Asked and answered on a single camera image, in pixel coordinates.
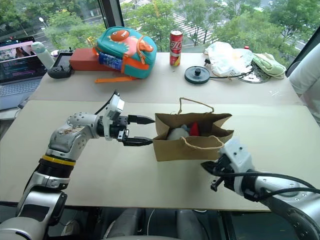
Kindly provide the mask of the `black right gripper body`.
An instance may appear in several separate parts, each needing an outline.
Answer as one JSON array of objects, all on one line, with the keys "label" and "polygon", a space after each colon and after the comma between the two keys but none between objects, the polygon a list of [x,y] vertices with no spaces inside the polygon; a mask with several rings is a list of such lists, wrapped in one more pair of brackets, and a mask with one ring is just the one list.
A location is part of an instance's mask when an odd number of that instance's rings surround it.
[{"label": "black right gripper body", "polygon": [[235,177],[227,176],[227,174],[232,174],[235,171],[231,167],[231,160],[226,154],[223,154],[216,163],[216,167],[214,169],[214,176],[223,177],[223,182],[225,187],[233,187]]}]

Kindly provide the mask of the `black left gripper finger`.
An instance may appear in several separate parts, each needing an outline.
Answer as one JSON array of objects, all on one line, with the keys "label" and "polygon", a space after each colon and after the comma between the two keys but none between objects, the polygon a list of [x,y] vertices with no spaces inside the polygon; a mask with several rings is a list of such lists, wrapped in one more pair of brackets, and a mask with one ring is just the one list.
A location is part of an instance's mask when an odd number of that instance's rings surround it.
[{"label": "black left gripper finger", "polygon": [[142,136],[124,137],[122,139],[122,143],[124,146],[141,147],[151,145],[153,143],[153,140]]},{"label": "black left gripper finger", "polygon": [[127,124],[129,125],[130,123],[136,123],[138,125],[148,125],[152,124],[155,121],[147,116],[142,116],[142,115],[128,115],[127,116]]}]

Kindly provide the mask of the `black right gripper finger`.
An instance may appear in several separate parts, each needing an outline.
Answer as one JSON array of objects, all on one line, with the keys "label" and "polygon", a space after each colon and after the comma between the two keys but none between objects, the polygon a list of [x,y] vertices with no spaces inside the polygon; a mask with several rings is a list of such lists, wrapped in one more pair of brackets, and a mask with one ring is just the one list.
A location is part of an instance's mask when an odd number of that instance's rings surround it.
[{"label": "black right gripper finger", "polygon": [[217,192],[218,191],[218,186],[223,182],[223,177],[219,177],[217,179],[214,179],[212,182],[211,182],[211,185],[210,185],[210,189],[213,190],[214,192]]},{"label": "black right gripper finger", "polygon": [[214,175],[215,167],[217,166],[216,162],[214,162],[214,161],[205,161],[205,162],[202,162],[200,165],[209,174]]}]

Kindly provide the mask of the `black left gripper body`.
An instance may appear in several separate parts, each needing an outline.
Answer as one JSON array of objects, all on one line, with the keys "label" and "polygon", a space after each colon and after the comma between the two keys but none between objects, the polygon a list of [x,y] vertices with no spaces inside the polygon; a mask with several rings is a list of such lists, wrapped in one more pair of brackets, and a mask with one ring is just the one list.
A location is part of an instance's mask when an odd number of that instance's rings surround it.
[{"label": "black left gripper body", "polygon": [[109,135],[111,138],[116,139],[119,142],[125,142],[129,137],[128,117],[119,116],[109,126]]}]

